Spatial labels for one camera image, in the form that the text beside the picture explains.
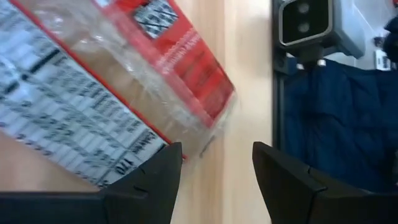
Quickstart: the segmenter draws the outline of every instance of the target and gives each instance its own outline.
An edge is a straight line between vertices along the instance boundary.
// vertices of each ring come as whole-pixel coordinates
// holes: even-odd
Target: wooden surface
[[[270,223],[251,160],[272,139],[270,0],[177,0],[224,66],[238,103],[218,138],[182,180],[172,223]]]

